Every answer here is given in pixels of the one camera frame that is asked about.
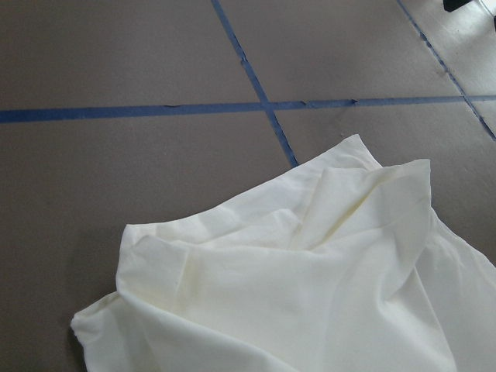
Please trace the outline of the cream cat print t-shirt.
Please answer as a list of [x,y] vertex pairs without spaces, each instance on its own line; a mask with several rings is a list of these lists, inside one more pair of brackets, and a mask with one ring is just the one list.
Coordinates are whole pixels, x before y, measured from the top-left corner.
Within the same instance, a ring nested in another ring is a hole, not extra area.
[[428,160],[357,135],[212,209],[128,225],[71,321],[90,371],[493,371],[495,268],[431,206]]

